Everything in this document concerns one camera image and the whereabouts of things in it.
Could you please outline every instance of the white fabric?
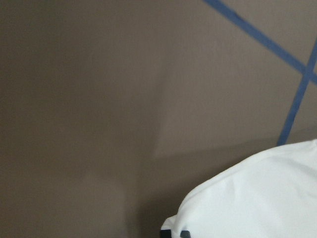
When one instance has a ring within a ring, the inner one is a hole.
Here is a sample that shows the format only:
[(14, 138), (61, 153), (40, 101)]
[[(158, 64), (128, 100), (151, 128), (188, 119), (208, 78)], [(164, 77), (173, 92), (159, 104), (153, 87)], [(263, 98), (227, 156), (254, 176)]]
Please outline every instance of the white fabric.
[(193, 189), (172, 238), (317, 238), (317, 140), (255, 154)]

